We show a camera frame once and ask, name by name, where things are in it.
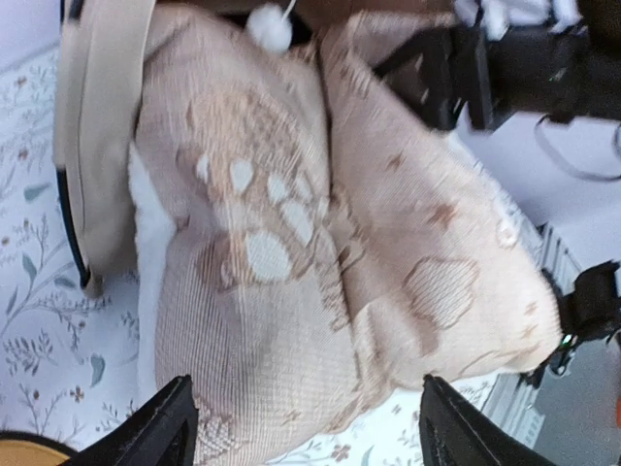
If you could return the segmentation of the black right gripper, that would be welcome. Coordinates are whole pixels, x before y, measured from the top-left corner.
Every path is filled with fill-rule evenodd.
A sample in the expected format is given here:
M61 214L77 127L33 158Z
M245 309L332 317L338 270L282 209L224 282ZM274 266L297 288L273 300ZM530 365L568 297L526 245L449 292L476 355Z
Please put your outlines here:
M463 111L477 131L495 131L518 112L561 123L620 118L620 60L595 48L584 28L513 28L489 42L479 27L434 27L410 36L374 73L440 131L455 129Z

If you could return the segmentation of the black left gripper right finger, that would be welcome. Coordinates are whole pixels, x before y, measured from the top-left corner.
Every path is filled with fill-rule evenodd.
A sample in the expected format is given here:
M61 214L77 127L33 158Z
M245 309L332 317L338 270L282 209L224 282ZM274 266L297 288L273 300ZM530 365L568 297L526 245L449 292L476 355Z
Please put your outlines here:
M424 378L419 434L425 466L553 465L509 437L441 377Z

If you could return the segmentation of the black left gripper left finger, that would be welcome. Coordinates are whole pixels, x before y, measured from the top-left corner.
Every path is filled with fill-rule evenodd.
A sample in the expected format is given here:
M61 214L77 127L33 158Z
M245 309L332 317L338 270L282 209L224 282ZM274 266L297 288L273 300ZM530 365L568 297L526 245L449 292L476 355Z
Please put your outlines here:
M74 466L191 466L198 410L188 375L175 377L116 430L65 461Z

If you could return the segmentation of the beige patterned pet pillow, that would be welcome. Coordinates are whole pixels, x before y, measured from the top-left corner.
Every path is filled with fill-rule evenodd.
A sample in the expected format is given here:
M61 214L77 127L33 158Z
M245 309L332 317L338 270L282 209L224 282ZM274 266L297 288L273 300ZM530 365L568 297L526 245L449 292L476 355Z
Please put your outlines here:
M257 465L396 389L527 372L556 299L451 133L372 68L449 15L364 12L283 54L154 9L130 146L139 387L190 375L197 465Z

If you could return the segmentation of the beige pet tent fabric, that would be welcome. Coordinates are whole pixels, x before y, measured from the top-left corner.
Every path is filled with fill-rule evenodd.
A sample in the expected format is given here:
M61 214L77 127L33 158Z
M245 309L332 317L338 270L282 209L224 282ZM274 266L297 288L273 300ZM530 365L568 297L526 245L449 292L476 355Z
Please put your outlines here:
M481 189L376 77L442 5L312 2L285 53L221 2L74 1L63 18L54 160L82 289L136 266L139 310L316 321L469 290L452 217Z

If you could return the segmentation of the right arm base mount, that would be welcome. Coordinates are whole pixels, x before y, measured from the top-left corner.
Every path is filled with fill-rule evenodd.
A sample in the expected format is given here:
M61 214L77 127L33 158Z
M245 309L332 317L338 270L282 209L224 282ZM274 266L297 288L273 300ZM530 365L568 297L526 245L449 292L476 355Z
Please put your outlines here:
M573 291L564 293L551 272L543 275L557 300L562 340L556 350L535 370L521 376L521 381L535 389L545 373L564 377L577 349L584 343L610 342L620 331L620 294L616 273L620 264L608 261L581 272L573 282Z

